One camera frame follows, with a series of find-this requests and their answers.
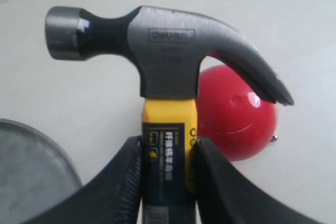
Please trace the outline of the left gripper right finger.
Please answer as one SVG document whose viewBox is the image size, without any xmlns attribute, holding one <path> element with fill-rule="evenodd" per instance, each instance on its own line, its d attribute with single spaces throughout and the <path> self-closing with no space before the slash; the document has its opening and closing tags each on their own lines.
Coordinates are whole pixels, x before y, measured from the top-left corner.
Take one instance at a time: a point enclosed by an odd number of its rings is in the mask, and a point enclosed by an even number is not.
<svg viewBox="0 0 336 224">
<path fill-rule="evenodd" d="M 241 174 L 210 138 L 196 144 L 196 200 L 202 223 L 316 223 Z"/>
</svg>

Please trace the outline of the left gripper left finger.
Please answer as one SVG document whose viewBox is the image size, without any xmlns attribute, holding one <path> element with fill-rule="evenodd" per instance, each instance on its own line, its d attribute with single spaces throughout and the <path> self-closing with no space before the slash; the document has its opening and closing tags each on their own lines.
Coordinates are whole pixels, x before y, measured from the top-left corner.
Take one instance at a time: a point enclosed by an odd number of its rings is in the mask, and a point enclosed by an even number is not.
<svg viewBox="0 0 336 224">
<path fill-rule="evenodd" d="M 140 136 L 129 137 L 94 179 L 27 223 L 136 223 L 141 159 Z"/>
</svg>

